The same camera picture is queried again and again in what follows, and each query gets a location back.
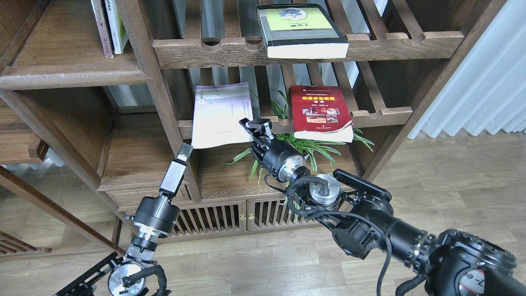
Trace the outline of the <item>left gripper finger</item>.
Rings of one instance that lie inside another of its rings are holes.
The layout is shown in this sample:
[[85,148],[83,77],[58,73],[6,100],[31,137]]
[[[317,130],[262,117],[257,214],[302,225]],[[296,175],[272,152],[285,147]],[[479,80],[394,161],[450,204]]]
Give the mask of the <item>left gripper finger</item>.
[[177,154],[177,162],[180,164],[186,164],[188,163],[188,160],[193,152],[194,147],[187,144],[182,143],[182,146]]

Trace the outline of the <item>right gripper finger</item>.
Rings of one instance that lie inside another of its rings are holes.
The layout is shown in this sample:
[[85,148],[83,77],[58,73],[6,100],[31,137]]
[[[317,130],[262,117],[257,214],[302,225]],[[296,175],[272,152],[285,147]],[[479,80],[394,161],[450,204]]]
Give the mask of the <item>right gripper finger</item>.
[[266,118],[258,118],[249,121],[249,130],[253,133],[254,137],[268,137],[274,138],[271,132],[271,121]]
[[239,121],[239,124],[245,129],[245,131],[250,135],[250,138],[254,138],[256,132],[256,126],[253,120],[248,118],[243,118]]

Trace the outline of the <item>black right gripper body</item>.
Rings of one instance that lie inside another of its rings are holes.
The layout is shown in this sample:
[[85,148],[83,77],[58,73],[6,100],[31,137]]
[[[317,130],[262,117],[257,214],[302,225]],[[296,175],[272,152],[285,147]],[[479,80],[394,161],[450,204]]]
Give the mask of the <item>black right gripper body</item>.
[[295,182],[307,175],[303,155],[289,142],[278,140],[274,134],[267,135],[259,131],[249,133],[253,136],[252,154],[278,182]]

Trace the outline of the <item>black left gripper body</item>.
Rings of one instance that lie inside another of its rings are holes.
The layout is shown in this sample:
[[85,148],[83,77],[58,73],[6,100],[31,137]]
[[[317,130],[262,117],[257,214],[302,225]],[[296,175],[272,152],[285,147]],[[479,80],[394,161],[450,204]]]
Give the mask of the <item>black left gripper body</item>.
[[173,232],[180,208],[171,204],[182,184],[186,161],[174,160],[159,187],[157,197],[143,197],[133,217],[139,227],[137,238],[165,238]]

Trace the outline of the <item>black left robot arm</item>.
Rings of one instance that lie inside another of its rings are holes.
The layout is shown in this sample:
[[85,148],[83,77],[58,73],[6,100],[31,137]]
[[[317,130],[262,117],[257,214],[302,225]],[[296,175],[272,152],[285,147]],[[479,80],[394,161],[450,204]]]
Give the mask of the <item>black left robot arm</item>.
[[146,279],[157,277],[157,296],[167,296],[167,279],[163,268],[153,260],[158,239],[172,234],[179,217],[180,208],[171,201],[177,194],[184,178],[184,171],[192,146],[184,143],[175,160],[171,162],[156,197],[143,197],[135,215],[130,219],[139,232],[126,253],[119,257],[116,252],[99,261],[92,268],[57,292],[58,296],[92,296],[95,283],[109,275],[108,290],[113,296],[144,296]]

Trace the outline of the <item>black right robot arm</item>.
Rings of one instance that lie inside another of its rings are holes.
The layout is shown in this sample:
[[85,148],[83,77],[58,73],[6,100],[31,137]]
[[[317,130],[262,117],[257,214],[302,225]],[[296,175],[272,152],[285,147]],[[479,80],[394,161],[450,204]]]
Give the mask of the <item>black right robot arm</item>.
[[524,296],[525,286],[512,275],[516,258],[473,234],[449,229],[439,236],[417,229],[393,215],[391,194],[358,176],[337,169],[314,176],[304,157],[271,133],[268,119],[240,120],[251,136],[251,152],[280,183],[290,210],[324,225],[345,254],[365,259],[374,248],[386,253],[376,284],[392,257],[415,272],[396,289],[403,296],[424,283],[430,296]]

